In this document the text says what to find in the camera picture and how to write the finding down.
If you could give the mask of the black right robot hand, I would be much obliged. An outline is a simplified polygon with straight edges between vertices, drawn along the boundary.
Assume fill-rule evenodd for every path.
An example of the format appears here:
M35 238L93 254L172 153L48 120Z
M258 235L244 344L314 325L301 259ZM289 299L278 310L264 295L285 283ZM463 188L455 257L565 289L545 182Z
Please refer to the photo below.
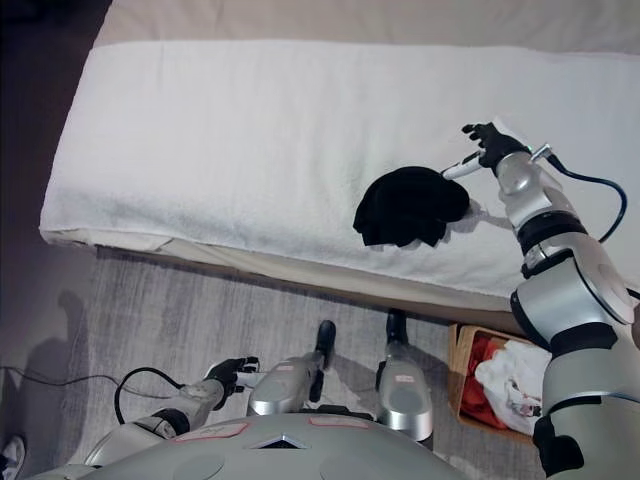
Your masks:
M492 122L467 124L461 131L471 141L477 142L477 150L441 171L441 176L446 180L461 178L482 168L495 172L498 164L507 156L514 153L531 154L527 146L516 138L501 133Z

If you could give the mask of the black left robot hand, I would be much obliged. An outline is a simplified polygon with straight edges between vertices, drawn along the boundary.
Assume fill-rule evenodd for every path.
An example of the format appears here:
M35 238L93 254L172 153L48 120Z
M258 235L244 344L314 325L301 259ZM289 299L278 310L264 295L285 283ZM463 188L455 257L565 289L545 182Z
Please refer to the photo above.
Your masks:
M240 373L257 373L260 367L260 360L255 356L229 358L209 369L206 380L215 380L222 386L222 397L220 404L234 393L242 393L244 386L238 385Z

